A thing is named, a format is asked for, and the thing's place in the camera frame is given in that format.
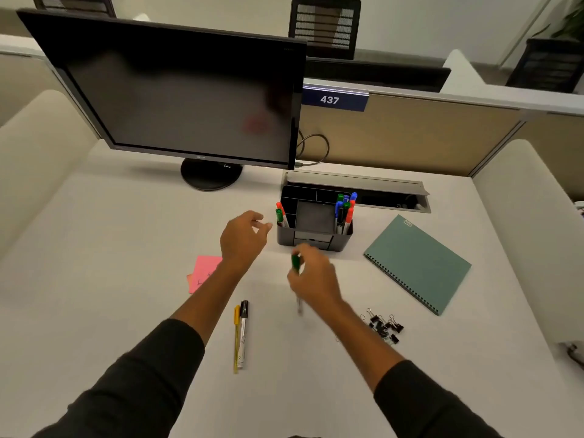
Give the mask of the person's right hand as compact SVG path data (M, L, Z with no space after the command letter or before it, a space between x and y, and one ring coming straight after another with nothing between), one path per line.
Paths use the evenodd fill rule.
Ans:
M293 257L300 267L292 267L287 279L297 297L321 316L343 302L335 267L326 255L303 243L295 248Z

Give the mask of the person's left hand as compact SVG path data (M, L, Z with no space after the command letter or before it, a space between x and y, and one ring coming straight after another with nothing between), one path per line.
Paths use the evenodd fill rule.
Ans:
M258 235L249 226L246 211L233 218L220 237L223 262L245 273L266 246L267 235Z

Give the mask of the person's right forearm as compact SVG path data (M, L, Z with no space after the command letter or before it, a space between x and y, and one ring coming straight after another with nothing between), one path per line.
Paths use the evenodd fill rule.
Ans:
M339 338L397 438L503 438L386 344L342 299L312 302L311 307Z

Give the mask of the person's left forearm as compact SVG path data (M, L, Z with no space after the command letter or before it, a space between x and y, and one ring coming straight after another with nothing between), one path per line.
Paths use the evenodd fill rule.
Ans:
M168 319L32 438L168 438L206 345L251 257L223 258Z

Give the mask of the black desk organizer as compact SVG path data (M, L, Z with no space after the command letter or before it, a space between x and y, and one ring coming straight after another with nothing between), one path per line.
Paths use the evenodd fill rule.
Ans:
M280 202L289 227L276 229L278 244L294 247L308 243L320 250L342 252L353 235L353 224L345 233L337 233L335 205L340 194L349 193L315 186L283 186Z

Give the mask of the pink sticky note pad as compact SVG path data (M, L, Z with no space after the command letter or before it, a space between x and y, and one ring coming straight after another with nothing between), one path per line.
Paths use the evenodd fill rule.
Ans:
M198 256L196 258L192 273L192 286L188 289L189 294L196 292L200 286L215 272L221 263L221 256Z

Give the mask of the pile of black binder clips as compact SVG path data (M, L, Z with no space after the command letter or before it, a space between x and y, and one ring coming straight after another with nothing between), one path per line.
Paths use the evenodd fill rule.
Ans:
M360 314L360 318L385 343L394 346L400 342L398 336L404 330L404 326L398 323L393 315L384 318L367 308L366 315Z

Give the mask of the black capped white marker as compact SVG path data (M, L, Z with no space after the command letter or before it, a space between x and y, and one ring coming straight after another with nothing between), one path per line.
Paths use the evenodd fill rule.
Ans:
M249 301L244 300L239 306L239 331L238 331L238 346L236 357L236 370L239 371L245 366L246 357L246 325L249 317Z

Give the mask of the teal spiral notebook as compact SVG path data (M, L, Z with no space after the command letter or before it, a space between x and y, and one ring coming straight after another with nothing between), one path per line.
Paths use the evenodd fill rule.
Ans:
M437 316L472 266L402 215L377 236L364 257Z

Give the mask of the blue desk sign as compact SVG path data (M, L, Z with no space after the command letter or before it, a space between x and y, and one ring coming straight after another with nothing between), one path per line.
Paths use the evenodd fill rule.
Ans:
M369 92L323 86L304 85L302 105L326 109L364 112Z

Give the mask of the black computer monitor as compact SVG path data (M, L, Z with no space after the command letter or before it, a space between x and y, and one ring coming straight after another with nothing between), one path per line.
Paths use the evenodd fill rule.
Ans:
M294 170L307 44L148 21L18 9L111 149L176 156L200 191L243 166Z
M444 67L314 57L306 58L304 70L304 76L310 79L432 93L441 91L450 73L451 69Z

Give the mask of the beige desk divider panel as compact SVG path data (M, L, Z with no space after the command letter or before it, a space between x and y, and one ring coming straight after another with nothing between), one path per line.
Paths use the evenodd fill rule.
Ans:
M99 136L38 43L33 38L0 34L0 126L46 90L65 95Z
M329 141L326 162L474 176L525 139L567 195L584 199L584 95L486 83L460 50L438 68L369 64L390 70L390 86L351 80L340 65L306 64L306 87L367 96L363 111L302 106L303 135Z

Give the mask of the black mesh office chair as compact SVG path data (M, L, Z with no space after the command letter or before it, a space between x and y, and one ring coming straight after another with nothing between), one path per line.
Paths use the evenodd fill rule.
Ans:
M288 37L307 43L311 58L353 60L361 0L291 0Z
M584 75L584 43L529 38L506 87L572 94Z
M39 10L116 18L112 0L33 0Z

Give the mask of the white padded side screen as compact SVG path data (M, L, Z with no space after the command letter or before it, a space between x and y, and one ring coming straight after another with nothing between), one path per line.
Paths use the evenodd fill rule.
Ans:
M472 180L546 340L584 343L584 218L527 140Z

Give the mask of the green potted plant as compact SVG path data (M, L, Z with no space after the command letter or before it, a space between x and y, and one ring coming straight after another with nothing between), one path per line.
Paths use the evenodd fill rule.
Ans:
M584 0L562 0L547 16L544 27L531 37L584 43Z

